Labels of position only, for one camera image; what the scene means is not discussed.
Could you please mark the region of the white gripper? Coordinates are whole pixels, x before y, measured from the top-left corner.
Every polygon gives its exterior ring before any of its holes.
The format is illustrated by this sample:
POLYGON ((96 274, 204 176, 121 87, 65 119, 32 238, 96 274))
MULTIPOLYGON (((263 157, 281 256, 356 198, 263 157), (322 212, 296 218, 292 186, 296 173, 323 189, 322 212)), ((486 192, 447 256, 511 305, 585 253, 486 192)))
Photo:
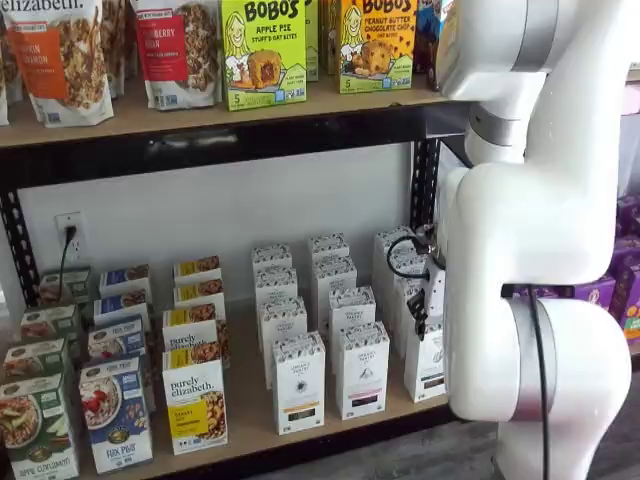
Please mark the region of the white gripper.
POLYGON ((426 321, 440 321, 444 311, 446 272, 438 266, 429 267, 429 280, 407 302, 407 308, 414 320, 414 331, 420 341, 424 340, 426 321))

